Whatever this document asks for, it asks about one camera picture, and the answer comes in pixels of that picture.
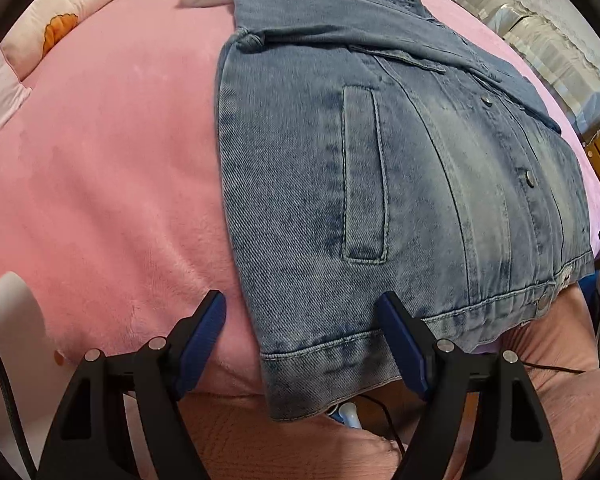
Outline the pink folded quilt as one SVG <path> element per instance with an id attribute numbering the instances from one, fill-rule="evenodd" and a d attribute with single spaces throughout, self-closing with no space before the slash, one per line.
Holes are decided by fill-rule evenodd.
<path id="1" fill-rule="evenodd" d="M 1 42 L 19 79 L 29 76 L 48 52 L 112 0 L 33 0 Z"/>

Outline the blue denim jacket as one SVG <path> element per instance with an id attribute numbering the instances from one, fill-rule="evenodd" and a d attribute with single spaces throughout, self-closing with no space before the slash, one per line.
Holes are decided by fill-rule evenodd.
<path id="1" fill-rule="evenodd" d="M 216 128 L 272 418 L 399 378 L 384 292 L 470 351 L 591 273 L 579 161 L 514 66 L 420 0 L 233 3 Z"/>

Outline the pink bed blanket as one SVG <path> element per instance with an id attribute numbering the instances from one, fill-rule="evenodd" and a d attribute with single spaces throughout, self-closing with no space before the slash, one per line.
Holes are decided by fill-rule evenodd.
<path id="1" fill-rule="evenodd" d="M 420 1 L 494 55 L 489 32 L 453 3 Z M 219 289 L 227 320 L 202 385 L 265 395 L 216 128 L 216 74 L 235 29 L 233 0 L 116 0 L 41 64 L 0 131 L 0 275 L 28 284 L 65 356 L 132 351 Z M 589 202 L 582 148 L 536 92 L 577 156 Z"/>

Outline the lace covered furniture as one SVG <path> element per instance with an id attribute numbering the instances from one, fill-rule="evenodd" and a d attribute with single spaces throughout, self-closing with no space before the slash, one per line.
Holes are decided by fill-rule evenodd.
<path id="1" fill-rule="evenodd" d="M 453 0 L 515 50 L 580 136 L 600 128 L 600 37 L 569 0 Z"/>

